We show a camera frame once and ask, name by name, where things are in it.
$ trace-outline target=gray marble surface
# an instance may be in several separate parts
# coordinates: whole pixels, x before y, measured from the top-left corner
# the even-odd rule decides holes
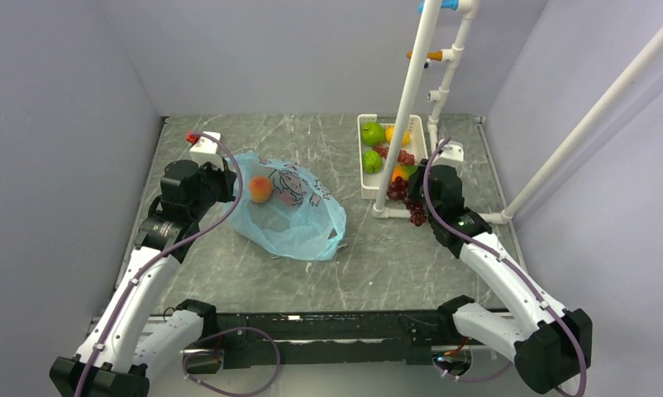
[[[157,148],[146,202],[158,194],[164,167],[188,158],[187,130],[220,132],[235,154],[297,161],[327,186],[346,210],[347,248],[330,261],[306,262],[271,255],[226,223],[198,239],[162,295],[155,313],[184,299],[215,304],[220,312],[434,309],[457,295],[487,308],[503,305],[488,286],[433,238],[428,225],[373,218],[360,198],[356,114],[195,115],[169,117]],[[470,115],[444,115],[440,136],[465,148],[459,169],[466,205],[479,212],[501,208],[485,149]],[[221,213],[213,208],[202,225]],[[146,216],[140,214],[140,221]],[[513,236],[497,227],[516,257]]]

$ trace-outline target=pipe fitting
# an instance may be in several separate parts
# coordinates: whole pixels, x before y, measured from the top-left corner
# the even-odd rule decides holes
[[[473,10],[474,1],[475,0],[443,0],[441,2],[441,8],[449,8],[453,11],[465,14]],[[424,2],[419,4],[417,11],[419,11],[420,14],[424,11]]]
[[[456,54],[451,48],[442,48],[441,49],[441,62],[453,62],[453,59],[456,57]]]
[[[459,0],[458,6],[455,8],[455,10],[461,14],[471,14],[472,11],[476,11],[476,8],[477,7],[473,7],[473,0]],[[472,15],[465,15],[465,17],[472,18],[474,15],[475,13],[472,12]]]
[[[441,93],[438,92],[437,90],[433,89],[429,91],[429,95],[427,96],[427,101],[428,102],[434,102],[437,103],[441,100]]]
[[[480,213],[479,215],[487,223],[492,223],[493,225],[506,225],[512,220],[512,217],[505,214],[504,210],[499,213]]]
[[[438,127],[436,126],[437,122],[432,122],[432,119],[429,117],[429,122],[427,123],[427,130],[429,132],[429,151],[433,153],[436,150],[436,145],[438,144]]]
[[[378,209],[376,205],[378,204],[377,203],[373,204],[373,210],[371,211],[371,213],[373,214],[373,218],[381,218],[381,219],[390,218],[390,208],[383,206],[382,209]]]
[[[453,56],[453,59],[449,63],[448,67],[456,69],[460,63],[460,58],[463,57],[463,47],[459,47],[454,43],[451,46],[451,55]]]

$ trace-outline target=purple tube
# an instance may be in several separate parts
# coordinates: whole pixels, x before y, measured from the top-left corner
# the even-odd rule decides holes
[[[140,279],[149,269],[161,258],[165,258],[168,254],[171,252],[178,250],[181,246],[185,246],[186,244],[189,244],[193,241],[195,241],[197,238],[201,237],[202,235],[210,232],[212,229],[215,227],[218,227],[222,222],[227,219],[231,213],[234,211],[234,208],[236,208],[237,205],[239,205],[239,201],[241,200],[241,192],[244,191],[244,182],[241,181],[241,171],[239,170],[239,165],[236,163],[236,160],[234,159],[234,155],[227,149],[226,146],[224,146],[217,138],[214,136],[209,136],[208,134],[205,134],[203,132],[193,132],[191,135],[194,136],[202,136],[210,141],[213,141],[219,145],[220,148],[222,148],[222,151],[225,152],[229,160],[231,160],[231,164],[234,166],[234,170],[236,171],[236,183],[239,186],[239,192],[240,194],[234,198],[234,204],[218,219],[216,220],[212,225],[209,227],[205,228],[201,232],[197,232],[193,234],[191,237],[188,237],[180,242],[177,242],[173,244],[173,246],[170,246],[163,250],[162,252],[159,252],[151,258],[148,262],[146,262],[135,274],[134,278]],[[125,306],[125,302],[127,301],[127,298],[130,296],[130,292],[134,288],[134,285],[132,283],[128,284],[125,290],[122,292],[122,295],[120,296],[120,299],[117,301],[117,304],[115,305],[115,310],[112,311],[110,317],[107,319],[107,323],[105,324],[105,328],[103,331],[100,333],[100,336],[98,337],[98,343],[104,344],[105,341],[107,340],[107,335],[112,331],[112,329],[115,327],[115,322],[117,321],[117,316],[120,315],[120,312]],[[74,397],[81,397],[81,394],[83,393],[83,387],[85,386],[86,383],[86,378],[88,377],[88,371],[90,368],[95,364],[95,361],[98,359],[98,354],[100,353],[99,350],[97,350],[95,347],[93,348],[93,352],[91,352],[90,357],[88,358],[88,361],[86,361],[86,365],[83,368],[83,371],[81,371],[81,376],[79,377],[79,382],[76,384],[76,391],[74,392]]]
[[[439,214],[436,213],[436,209],[434,208],[432,200],[429,197],[429,170],[432,168],[432,163],[434,162],[434,159],[436,159],[439,153],[441,153],[441,149],[443,148],[443,146],[448,144],[450,140],[451,138],[448,137],[439,146],[436,147],[436,150],[429,157],[429,162],[427,163],[427,169],[424,171],[424,179],[422,181],[423,182],[422,187],[424,188],[424,199],[427,202],[427,207],[429,208],[429,212],[432,213],[432,216],[434,217],[434,219],[436,219],[437,222],[439,222],[440,225],[442,225],[447,231],[449,231],[453,235],[458,236],[464,242],[467,242],[469,244],[474,244],[482,248],[483,250],[489,252],[493,256],[499,258],[499,252],[492,249],[490,246],[486,246],[482,242],[479,242],[474,238],[459,232],[458,230],[451,227],[448,223],[444,222],[444,220],[441,219],[441,217],[439,217]],[[529,288],[529,290],[532,292],[533,296],[536,298],[538,302],[543,302],[544,299],[541,293],[538,291],[538,289],[536,289],[536,287],[532,284],[532,282],[523,274],[522,270],[518,266],[514,265],[507,258],[503,260],[503,263],[507,265],[507,267],[510,270],[512,270],[524,282],[526,287]],[[565,332],[565,335],[570,340],[570,343],[573,344],[573,347],[575,348],[575,354],[577,355],[577,362],[580,366],[580,385],[578,386],[577,393],[575,393],[575,395],[568,395],[560,388],[556,388],[556,391],[558,391],[558,393],[564,395],[565,397],[582,397],[584,395],[584,388],[587,385],[587,364],[584,361],[584,353],[582,352],[582,347],[580,347],[580,344],[577,342],[577,338],[575,338],[575,335],[572,333],[570,328],[568,328],[567,324],[563,322],[563,320],[556,313],[556,311],[553,310],[551,306],[547,306],[546,311],[555,319],[556,323],[558,323],[558,325],[563,329],[563,332]],[[492,376],[487,376],[486,378],[484,378],[484,380],[490,380],[490,378],[494,379],[492,378]]]
[[[267,334],[266,332],[263,332],[258,328],[236,327],[236,328],[232,328],[232,329],[227,329],[226,331],[218,332],[214,335],[204,337],[204,338],[196,341],[196,343],[197,342],[205,342],[205,341],[208,341],[210,339],[214,339],[216,337],[220,337],[222,335],[226,335],[230,332],[236,332],[236,331],[253,331],[253,332],[259,333],[262,337],[268,339],[270,344],[273,345],[273,350],[275,350],[275,370],[273,371],[273,375],[270,377],[270,379],[263,386],[261,386],[258,390],[254,390],[254,391],[251,391],[249,393],[238,394],[238,393],[232,393],[231,391],[218,389],[217,387],[215,387],[213,385],[210,385],[206,382],[201,381],[200,379],[196,378],[195,376],[189,375],[188,371],[186,370],[188,360],[190,360],[194,356],[201,356],[203,354],[202,352],[191,353],[191,354],[187,355],[184,358],[184,360],[183,360],[183,373],[185,374],[186,378],[188,380],[191,380],[192,382],[197,383],[198,385],[201,385],[202,387],[204,387],[206,389],[214,391],[215,393],[219,393],[221,395],[227,395],[229,397],[251,397],[253,395],[257,395],[257,394],[261,393],[262,391],[268,389],[273,384],[275,378],[278,377],[278,373],[280,372],[280,350],[278,349],[278,345],[275,343],[275,340],[269,334]]]

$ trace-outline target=lavender wall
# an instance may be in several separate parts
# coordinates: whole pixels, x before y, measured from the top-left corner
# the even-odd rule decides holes
[[[663,24],[550,0],[488,115],[508,201]],[[515,217],[535,279],[594,320],[587,395],[663,395],[663,53]]]
[[[0,397],[56,396],[112,294],[159,118],[93,0],[0,0]]]
[[[419,23],[416,0],[100,3],[164,115],[397,112]],[[487,113],[545,3],[483,1],[446,112]],[[442,12],[431,48],[459,24]],[[416,112],[444,70],[425,72]]]

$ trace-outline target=white tray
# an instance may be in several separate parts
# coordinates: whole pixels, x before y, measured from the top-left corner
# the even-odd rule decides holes
[[[366,146],[363,141],[360,139],[360,129],[367,122],[378,122],[383,128],[394,126],[394,118],[387,117],[388,121],[392,122],[378,122],[377,114],[361,114],[358,116],[358,169],[360,172],[360,196],[364,200],[374,200],[375,196],[378,195],[378,188],[380,186],[380,179],[382,178],[383,171],[377,172],[375,174],[368,174],[363,171],[363,160],[361,156],[366,151],[372,151],[373,148]],[[402,150],[407,151],[410,155],[414,155],[414,160],[416,164],[419,164],[421,159],[428,159],[427,154],[427,143],[424,141],[424,126],[422,125],[422,119],[414,114],[409,115],[409,121],[407,123],[407,131],[409,131],[410,142],[407,146],[403,146]],[[382,146],[389,146],[388,142],[382,144]],[[387,164],[387,160],[383,159],[383,170]]]

